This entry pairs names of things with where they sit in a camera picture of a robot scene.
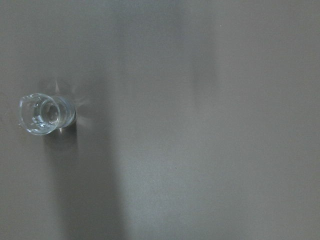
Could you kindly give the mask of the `clear glass cup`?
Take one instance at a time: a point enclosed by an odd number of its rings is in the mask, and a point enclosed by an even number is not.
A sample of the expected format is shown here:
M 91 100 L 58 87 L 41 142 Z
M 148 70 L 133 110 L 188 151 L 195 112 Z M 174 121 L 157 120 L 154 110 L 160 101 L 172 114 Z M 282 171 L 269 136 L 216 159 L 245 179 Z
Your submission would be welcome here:
M 61 95 L 32 93 L 20 98 L 19 125 L 30 134 L 43 136 L 66 128 L 76 120 L 76 107 Z

